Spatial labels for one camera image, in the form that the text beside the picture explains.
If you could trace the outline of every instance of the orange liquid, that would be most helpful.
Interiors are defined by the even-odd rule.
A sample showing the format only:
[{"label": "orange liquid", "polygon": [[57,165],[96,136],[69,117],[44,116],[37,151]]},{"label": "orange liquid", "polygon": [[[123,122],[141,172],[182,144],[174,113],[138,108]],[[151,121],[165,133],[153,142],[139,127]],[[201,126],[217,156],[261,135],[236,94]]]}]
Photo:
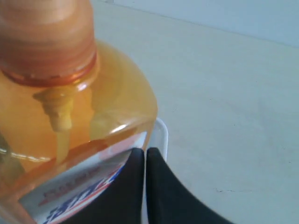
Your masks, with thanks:
[{"label": "orange liquid", "polygon": [[0,73],[0,210],[11,222],[35,223],[18,200],[43,182],[133,134],[147,131],[148,143],[150,85],[123,53],[97,46],[93,69],[69,85],[28,87]]}]

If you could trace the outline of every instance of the black object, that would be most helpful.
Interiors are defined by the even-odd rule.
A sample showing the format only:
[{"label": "black object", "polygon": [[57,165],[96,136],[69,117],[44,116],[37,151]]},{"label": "black object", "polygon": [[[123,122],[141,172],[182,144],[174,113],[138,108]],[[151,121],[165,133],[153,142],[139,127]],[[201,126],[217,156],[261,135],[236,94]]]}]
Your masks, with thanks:
[{"label": "black object", "polygon": [[144,152],[131,155],[111,185],[89,206],[63,224],[140,224],[144,180]]},{"label": "black object", "polygon": [[146,197],[149,224],[232,224],[180,183],[157,148],[147,151]]}]

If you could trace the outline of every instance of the bottle label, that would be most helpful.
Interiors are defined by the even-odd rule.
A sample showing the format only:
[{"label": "bottle label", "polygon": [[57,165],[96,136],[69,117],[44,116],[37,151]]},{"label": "bottle label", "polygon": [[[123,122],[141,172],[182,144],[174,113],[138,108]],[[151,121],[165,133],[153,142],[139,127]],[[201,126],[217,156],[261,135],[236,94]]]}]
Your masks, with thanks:
[{"label": "bottle label", "polygon": [[146,132],[131,136],[93,155],[40,185],[19,202],[37,224],[58,224],[105,191],[121,172],[131,148],[142,148]]}]

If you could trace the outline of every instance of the dish soap bottle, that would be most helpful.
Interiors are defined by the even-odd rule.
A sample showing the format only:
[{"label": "dish soap bottle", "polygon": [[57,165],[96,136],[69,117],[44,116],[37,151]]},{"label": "dish soap bottle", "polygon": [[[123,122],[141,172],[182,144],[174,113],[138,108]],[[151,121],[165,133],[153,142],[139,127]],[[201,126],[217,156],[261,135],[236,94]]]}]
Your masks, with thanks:
[{"label": "dish soap bottle", "polygon": [[126,55],[95,41],[89,0],[0,1],[0,70],[0,215],[7,221],[50,223],[35,213],[76,193],[87,177],[48,192],[41,186],[146,148],[155,95]]}]

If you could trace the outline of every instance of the white table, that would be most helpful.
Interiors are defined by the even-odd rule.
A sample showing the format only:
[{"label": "white table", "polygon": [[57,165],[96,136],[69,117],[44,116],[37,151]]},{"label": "white table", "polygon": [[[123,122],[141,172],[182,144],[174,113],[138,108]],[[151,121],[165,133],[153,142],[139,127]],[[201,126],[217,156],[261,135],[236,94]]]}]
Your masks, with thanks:
[{"label": "white table", "polygon": [[299,220],[299,50],[92,1],[96,36],[147,75],[168,164],[237,224]]}]

